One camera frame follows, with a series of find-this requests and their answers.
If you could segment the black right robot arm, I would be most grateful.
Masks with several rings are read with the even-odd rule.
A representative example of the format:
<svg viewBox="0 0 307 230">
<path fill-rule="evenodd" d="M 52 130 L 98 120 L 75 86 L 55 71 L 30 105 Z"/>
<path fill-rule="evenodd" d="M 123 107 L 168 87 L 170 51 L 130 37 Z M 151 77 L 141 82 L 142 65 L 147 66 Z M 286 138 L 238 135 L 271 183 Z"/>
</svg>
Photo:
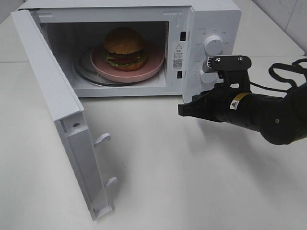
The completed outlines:
<svg viewBox="0 0 307 230">
<path fill-rule="evenodd" d="M 284 90 L 285 97 L 255 94 L 250 90 L 247 56 L 210 56 L 207 66 L 218 73 L 222 83 L 209 91 L 194 95 L 192 101 L 178 105 L 180 116 L 191 116 L 214 122 L 227 122 L 260 132 L 271 144 L 287 145 L 307 136 L 307 85 L 297 86 L 292 79 L 278 75 L 281 69 L 306 75 L 301 66 L 305 58 L 290 65 L 274 63 L 269 68 L 271 77 L 291 87 Z"/>
</svg>

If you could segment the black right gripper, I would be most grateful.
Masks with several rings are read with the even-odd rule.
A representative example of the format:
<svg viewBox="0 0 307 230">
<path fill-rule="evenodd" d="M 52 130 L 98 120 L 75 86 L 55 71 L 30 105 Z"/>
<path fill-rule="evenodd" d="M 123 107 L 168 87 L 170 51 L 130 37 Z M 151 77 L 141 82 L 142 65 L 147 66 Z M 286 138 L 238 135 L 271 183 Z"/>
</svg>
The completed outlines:
<svg viewBox="0 0 307 230">
<path fill-rule="evenodd" d="M 210 91 L 192 97 L 187 104 L 178 105 L 180 116 L 191 116 L 214 122 L 230 122 L 228 113 L 239 108 L 240 101 L 251 94 L 247 70 L 251 59 L 243 55 L 209 56 L 206 67 L 218 72 L 223 80 Z"/>
</svg>

